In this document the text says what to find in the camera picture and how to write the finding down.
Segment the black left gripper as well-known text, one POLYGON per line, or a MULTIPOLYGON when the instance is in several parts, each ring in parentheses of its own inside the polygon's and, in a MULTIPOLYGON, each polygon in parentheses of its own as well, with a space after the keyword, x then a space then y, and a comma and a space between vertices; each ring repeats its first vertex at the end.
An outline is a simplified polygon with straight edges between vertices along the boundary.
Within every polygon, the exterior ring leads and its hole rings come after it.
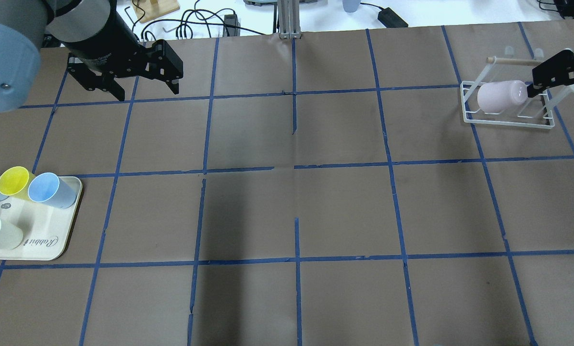
POLYGON ((183 76, 183 61, 163 39, 150 47, 139 44, 131 29, 116 12, 93 37, 79 42, 66 42, 69 49, 69 75, 85 88, 109 92, 125 101, 126 92, 117 78, 141 76, 164 82, 178 95, 179 79, 183 76))

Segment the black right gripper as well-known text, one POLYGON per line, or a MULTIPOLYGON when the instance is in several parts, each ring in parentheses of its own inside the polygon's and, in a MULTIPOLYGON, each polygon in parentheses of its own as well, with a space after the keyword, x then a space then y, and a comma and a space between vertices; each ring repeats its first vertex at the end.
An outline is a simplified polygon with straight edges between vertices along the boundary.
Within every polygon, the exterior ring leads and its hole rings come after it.
POLYGON ((532 83, 527 85, 528 98, 539 96, 548 88, 574 85, 573 51, 563 49, 535 66, 531 70, 531 74, 532 83))

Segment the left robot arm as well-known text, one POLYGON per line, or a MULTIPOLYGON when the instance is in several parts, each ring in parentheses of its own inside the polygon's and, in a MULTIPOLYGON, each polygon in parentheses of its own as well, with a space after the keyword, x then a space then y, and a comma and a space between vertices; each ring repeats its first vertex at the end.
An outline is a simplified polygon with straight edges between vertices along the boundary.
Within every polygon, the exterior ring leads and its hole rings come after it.
POLYGON ((179 93, 183 61, 163 39, 144 47, 115 0, 0 0, 0 112, 26 103, 45 34, 69 50, 67 72, 85 90, 124 101, 119 78, 159 80, 179 93))

